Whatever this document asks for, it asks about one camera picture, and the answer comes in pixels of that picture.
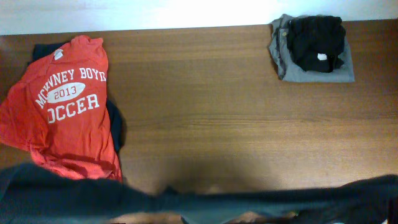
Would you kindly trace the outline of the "dark green t-shirt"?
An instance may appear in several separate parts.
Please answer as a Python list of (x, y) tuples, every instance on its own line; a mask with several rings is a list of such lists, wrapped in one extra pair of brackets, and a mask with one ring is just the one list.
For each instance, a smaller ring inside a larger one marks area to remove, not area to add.
[(115, 180), (71, 180), (33, 164), (1, 171), (2, 223), (105, 223), (131, 213), (176, 213), (184, 223), (227, 223), (246, 212), (288, 223), (397, 222), (397, 176), (335, 188), (241, 194), (148, 195)]

